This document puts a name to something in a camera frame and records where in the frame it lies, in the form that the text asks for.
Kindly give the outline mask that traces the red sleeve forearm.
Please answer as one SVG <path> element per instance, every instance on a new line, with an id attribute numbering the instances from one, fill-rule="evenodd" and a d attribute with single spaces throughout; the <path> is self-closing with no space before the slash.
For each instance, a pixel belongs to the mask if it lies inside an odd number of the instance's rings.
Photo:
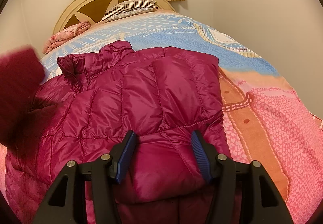
<path id="1" fill-rule="evenodd" d="M 1 145 L 8 147 L 13 142 L 44 77 L 44 67 L 33 47 L 1 55 Z"/>

